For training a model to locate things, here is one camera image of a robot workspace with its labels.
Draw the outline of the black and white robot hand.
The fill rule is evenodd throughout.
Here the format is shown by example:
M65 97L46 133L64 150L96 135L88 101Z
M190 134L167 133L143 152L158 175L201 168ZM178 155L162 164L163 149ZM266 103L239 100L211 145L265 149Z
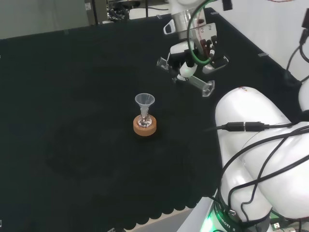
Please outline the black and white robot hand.
M223 68L229 63L227 56L218 48L217 29L214 23L190 30L189 40L184 40L170 48L166 69L174 71L177 79L188 81L200 66L192 56L195 54L202 64L204 74Z

